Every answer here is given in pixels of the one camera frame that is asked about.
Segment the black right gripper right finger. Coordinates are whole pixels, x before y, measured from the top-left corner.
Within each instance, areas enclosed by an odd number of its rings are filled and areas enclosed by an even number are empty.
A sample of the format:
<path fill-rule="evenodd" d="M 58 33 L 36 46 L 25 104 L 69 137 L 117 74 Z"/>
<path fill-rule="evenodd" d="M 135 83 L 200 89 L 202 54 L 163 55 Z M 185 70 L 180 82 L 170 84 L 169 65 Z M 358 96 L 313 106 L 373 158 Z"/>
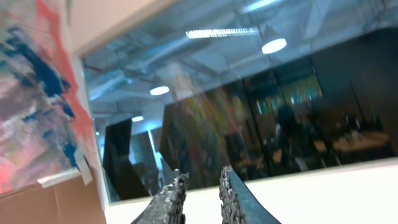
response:
<path fill-rule="evenodd" d="M 219 197 L 222 224 L 280 224 L 239 178 L 231 166 L 221 171 Z"/>

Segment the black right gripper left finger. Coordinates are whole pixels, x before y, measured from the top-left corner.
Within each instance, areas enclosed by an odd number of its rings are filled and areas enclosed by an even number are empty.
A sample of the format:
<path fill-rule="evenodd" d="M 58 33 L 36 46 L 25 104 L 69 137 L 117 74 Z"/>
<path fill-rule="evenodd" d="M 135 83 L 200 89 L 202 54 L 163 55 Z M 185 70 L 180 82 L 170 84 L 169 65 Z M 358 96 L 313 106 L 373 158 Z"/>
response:
<path fill-rule="evenodd" d="M 187 196 L 189 173 L 175 169 L 170 183 L 156 193 L 145 210 L 131 224 L 185 224 L 183 205 Z"/>

